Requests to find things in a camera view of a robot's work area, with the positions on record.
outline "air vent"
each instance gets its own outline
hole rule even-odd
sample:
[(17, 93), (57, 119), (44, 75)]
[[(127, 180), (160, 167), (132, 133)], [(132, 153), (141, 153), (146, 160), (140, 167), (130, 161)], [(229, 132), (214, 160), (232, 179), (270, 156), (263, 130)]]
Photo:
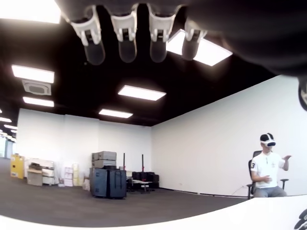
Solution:
[(35, 95), (51, 95), (51, 85), (30, 80), (23, 80), (24, 90)]

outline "cable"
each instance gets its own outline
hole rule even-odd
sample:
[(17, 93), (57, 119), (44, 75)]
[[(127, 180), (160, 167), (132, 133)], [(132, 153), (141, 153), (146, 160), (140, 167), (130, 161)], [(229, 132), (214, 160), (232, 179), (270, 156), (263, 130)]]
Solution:
[(241, 188), (244, 188), (245, 186), (241, 186), (239, 187), (234, 193), (232, 193), (231, 195), (235, 194), (237, 191), (239, 191)]

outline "black chair back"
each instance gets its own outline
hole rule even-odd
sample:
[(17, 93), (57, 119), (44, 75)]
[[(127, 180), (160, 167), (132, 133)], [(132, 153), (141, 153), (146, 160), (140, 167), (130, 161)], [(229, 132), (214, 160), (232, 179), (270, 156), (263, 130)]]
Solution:
[[(254, 151), (254, 153), (253, 153), (253, 158), (254, 158), (254, 157), (257, 157), (261, 152), (262, 152), (261, 150), (259, 150), (259, 151)], [(250, 168), (251, 168), (251, 162), (252, 162), (252, 160), (253, 160), (253, 159), (251, 159), (251, 160), (248, 161), (248, 170), (249, 170), (250, 179), (251, 179), (251, 170), (250, 170)], [(254, 187), (255, 187), (255, 184), (256, 184), (255, 182), (252, 182), (252, 187), (251, 187), (251, 191), (250, 191), (250, 193), (252, 193), (252, 194), (254, 194)]]
[(254, 151), (253, 158), (254, 158), (254, 157), (257, 157), (260, 153), (262, 153), (261, 150)]

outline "white t-shirt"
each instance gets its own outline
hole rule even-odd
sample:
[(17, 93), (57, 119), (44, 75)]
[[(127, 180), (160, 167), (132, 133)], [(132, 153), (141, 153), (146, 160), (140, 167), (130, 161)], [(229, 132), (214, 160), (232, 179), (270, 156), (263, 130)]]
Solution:
[(271, 152), (269, 155), (263, 152), (257, 157), (254, 157), (250, 170), (257, 173), (257, 176), (269, 176), (272, 181), (266, 182), (256, 182), (256, 188), (273, 188), (277, 184), (277, 171), (278, 168), (283, 168), (285, 161), (275, 152)]

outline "gray pants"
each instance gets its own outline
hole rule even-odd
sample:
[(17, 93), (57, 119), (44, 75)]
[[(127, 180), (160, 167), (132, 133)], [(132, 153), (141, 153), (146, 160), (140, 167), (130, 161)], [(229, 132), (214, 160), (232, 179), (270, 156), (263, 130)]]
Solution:
[(283, 197), (287, 193), (280, 187), (273, 188), (255, 188), (254, 197)]

